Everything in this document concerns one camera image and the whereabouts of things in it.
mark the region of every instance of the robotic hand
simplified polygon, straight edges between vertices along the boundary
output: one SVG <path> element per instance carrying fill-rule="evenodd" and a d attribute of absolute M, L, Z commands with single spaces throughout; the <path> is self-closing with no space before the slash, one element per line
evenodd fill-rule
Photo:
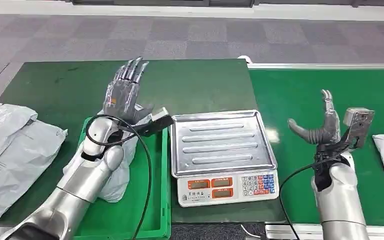
<path fill-rule="evenodd" d="M 123 161 L 123 142 L 135 136 L 122 139 L 123 134 L 149 136 L 173 123 L 166 109 L 162 108 L 156 115 L 151 114 L 149 122 L 132 126 L 152 111 L 152 107 L 136 108 L 139 82 L 147 65 L 147 61 L 138 57 L 120 67 L 108 85 L 103 102 L 104 114 L 89 120 L 87 138 L 79 145 L 70 161 L 72 164 L 55 190 L 38 209 L 4 233 L 0 240 L 70 240 L 90 204 Z M 115 137 L 122 140 L 110 141 Z"/>
<path fill-rule="evenodd" d="M 325 111 L 321 128 L 308 130 L 293 119 L 288 120 L 288 125 L 306 142 L 317 145 L 311 186 L 320 214 L 323 239 L 369 240 L 350 152 L 364 145 L 375 112 L 366 108 L 348 108 L 343 121 L 348 128 L 340 138 L 340 120 L 332 94 L 328 90 L 321 93 Z"/>

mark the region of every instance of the floor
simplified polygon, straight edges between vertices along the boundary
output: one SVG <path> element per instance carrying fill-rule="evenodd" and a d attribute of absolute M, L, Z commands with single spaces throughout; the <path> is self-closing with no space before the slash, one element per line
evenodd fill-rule
<path fill-rule="evenodd" d="M 384 21 L 384 6 L 352 7 L 349 0 L 342 2 L 348 5 L 262 3 L 252 7 L 114 6 L 73 5 L 63 0 L 0 0 L 0 14 Z"/>
<path fill-rule="evenodd" d="M 248 55 L 254 63 L 384 63 L 384 22 L 0 15 L 0 94 L 24 62 L 127 60 L 140 55 L 145 59 Z M 257 233 L 257 226 L 248 228 Z M 238 224 L 174 225 L 172 235 L 173 239 L 245 236 Z"/>

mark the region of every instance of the gray plastic bag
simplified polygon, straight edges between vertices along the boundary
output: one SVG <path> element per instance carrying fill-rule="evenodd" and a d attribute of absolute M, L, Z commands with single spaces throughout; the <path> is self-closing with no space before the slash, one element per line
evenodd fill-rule
<path fill-rule="evenodd" d="M 36 120 L 30 108 L 0 105 L 0 217 L 57 156 L 67 130 Z"/>

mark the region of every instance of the black cable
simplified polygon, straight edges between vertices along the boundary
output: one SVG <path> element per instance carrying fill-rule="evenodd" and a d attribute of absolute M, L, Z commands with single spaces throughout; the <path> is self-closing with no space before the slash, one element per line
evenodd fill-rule
<path fill-rule="evenodd" d="M 283 200 L 282 200 L 282 189 L 283 189 L 285 183 L 286 183 L 289 179 L 291 179 L 293 176 L 295 176 L 295 175 L 301 173 L 302 171 L 305 171 L 305 170 L 307 170 L 307 169 L 314 168 L 314 167 L 316 167 L 316 166 L 318 166 L 318 165 L 320 165 L 320 164 L 324 164 L 324 163 L 327 163 L 327 162 L 330 162 L 330 161 L 334 161 L 333 159 L 336 158 L 336 157 L 338 157 L 338 156 L 341 155 L 341 154 L 342 154 L 342 152 L 341 152 L 341 153 L 338 153 L 338 154 L 336 154 L 336 155 L 334 155 L 334 156 L 331 156 L 331 157 L 329 157 L 329 158 L 327 158 L 327 159 L 325 159 L 325 160 L 318 161 L 318 162 L 314 162 L 314 163 L 309 164 L 309 165 L 307 165 L 307 166 L 301 167 L 300 169 L 298 169 L 298 170 L 294 171 L 292 174 L 290 174 L 290 175 L 289 175 L 289 176 L 282 182 L 282 184 L 280 185 L 280 188 L 279 188 L 279 200 L 280 200 L 280 206 L 282 207 L 282 211 L 283 211 L 283 213 L 285 214 L 287 224 L 288 224 L 288 225 L 290 226 L 290 228 L 292 229 L 292 232 L 293 232 L 293 234 L 295 235 L 296 240 L 300 240 L 300 237 L 298 236 L 297 231 L 295 231 L 294 225 L 292 224 L 291 219 L 289 218 L 289 216 L 288 216 L 288 214 L 287 214 L 287 212 L 286 212 L 286 209 L 285 209 L 285 206 L 284 206 L 284 202 L 283 202 Z"/>
<path fill-rule="evenodd" d="M 89 135 L 89 128 L 91 127 L 91 124 L 94 120 L 96 120 L 97 118 L 109 118 L 109 119 L 112 119 L 112 120 L 117 120 L 121 123 L 124 123 L 129 129 L 131 129 L 131 131 L 133 132 L 133 135 L 131 136 L 128 136 L 127 138 L 125 139 L 122 139 L 120 141 L 115 141 L 115 142 L 98 142 L 98 141 L 95 141 L 90 135 Z M 107 115 L 107 114 L 99 114 L 99 115 L 96 115 L 96 116 L 93 116 L 89 122 L 86 124 L 86 136 L 87 138 L 89 138 L 90 141 L 92 141 L 92 143 L 94 144 L 97 144 L 97 145 L 101 145 L 101 146 L 115 146 L 115 145 L 120 145 L 122 143 L 124 143 L 125 141 L 133 138 L 134 136 L 137 136 L 137 138 L 139 139 L 140 143 L 142 144 L 144 150 L 145 150 L 145 153 L 146 153 L 146 158 L 148 160 L 148 192 L 146 194 L 146 200 L 145 200 L 145 205 L 143 206 L 143 212 L 142 212 L 142 216 L 140 217 L 140 221 L 139 223 L 137 224 L 137 227 L 136 227 L 136 231 L 134 232 L 133 234 L 133 237 L 131 238 L 132 240 L 136 240 L 136 237 L 138 236 L 138 233 L 139 233 L 139 230 L 141 229 L 141 226 L 142 226 L 142 223 L 144 222 L 144 218 L 145 218 L 145 214 L 147 212 L 147 209 L 148 209 L 148 203 L 150 201 L 150 196 L 151 196 L 151 187 L 152 187 L 152 164 L 151 164 L 151 154 L 150 154 L 150 151 L 148 150 L 148 147 L 146 145 L 146 143 L 144 142 L 144 140 L 142 139 L 142 137 L 139 135 L 139 133 L 133 128 L 132 125 L 130 125 L 128 122 L 124 121 L 123 119 L 121 118 L 118 118 L 118 117 L 115 117 L 115 116 L 111 116 L 111 115 Z"/>

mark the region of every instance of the stainless steel tray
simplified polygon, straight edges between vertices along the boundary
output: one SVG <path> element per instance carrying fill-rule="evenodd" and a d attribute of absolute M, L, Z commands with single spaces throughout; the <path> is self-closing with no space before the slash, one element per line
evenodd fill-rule
<path fill-rule="evenodd" d="M 277 168 L 257 110 L 175 115 L 173 120 L 175 178 Z"/>

